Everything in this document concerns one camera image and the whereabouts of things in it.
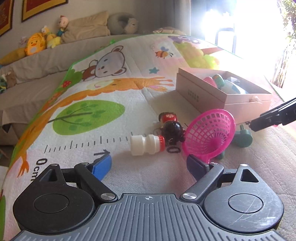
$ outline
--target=framed picture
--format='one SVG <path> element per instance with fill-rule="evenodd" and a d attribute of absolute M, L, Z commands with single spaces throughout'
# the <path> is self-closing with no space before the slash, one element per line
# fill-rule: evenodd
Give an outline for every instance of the framed picture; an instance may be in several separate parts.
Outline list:
<path fill-rule="evenodd" d="M 68 3 L 68 0 L 24 0 L 22 22 L 48 9 Z"/>
<path fill-rule="evenodd" d="M 12 12 L 14 0 L 4 0 L 0 4 L 0 37 L 12 29 Z"/>

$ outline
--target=beige couch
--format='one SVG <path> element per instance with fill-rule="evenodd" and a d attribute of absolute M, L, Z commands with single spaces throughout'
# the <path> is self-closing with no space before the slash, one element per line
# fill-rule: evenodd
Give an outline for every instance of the beige couch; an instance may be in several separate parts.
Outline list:
<path fill-rule="evenodd" d="M 85 58 L 112 39 L 135 35 L 115 35 L 62 44 L 27 56 L 0 69 L 13 68 L 17 85 L 0 95 L 0 145 L 15 145 L 27 124 L 63 80 L 72 63 Z"/>

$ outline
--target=open box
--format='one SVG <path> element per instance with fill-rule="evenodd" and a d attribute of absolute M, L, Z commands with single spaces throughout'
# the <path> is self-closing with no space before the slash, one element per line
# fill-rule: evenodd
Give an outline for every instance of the open box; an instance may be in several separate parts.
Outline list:
<path fill-rule="evenodd" d="M 223 79 L 234 77 L 248 94 L 226 94 L 203 81 L 220 74 Z M 272 94 L 231 72 L 213 69 L 179 68 L 176 90 L 201 113 L 211 109 L 229 111 L 237 124 L 258 118 L 269 110 Z"/>

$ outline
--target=orange plush toy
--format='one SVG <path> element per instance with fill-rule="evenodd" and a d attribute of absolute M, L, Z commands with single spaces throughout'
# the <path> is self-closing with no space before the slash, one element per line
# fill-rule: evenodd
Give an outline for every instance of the orange plush toy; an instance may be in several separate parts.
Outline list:
<path fill-rule="evenodd" d="M 32 55 L 46 49 L 46 41 L 41 33 L 33 34 L 27 42 L 25 52 L 27 55 Z"/>

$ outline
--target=pink basket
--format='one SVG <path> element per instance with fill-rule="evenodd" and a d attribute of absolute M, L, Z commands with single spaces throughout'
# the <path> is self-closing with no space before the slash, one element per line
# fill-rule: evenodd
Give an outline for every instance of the pink basket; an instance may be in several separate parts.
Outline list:
<path fill-rule="evenodd" d="M 209 164 L 210 159 L 221 154 L 235 133 L 235 120 L 228 111 L 209 110 L 198 116 L 188 126 L 183 142 L 186 157 L 195 155 Z"/>

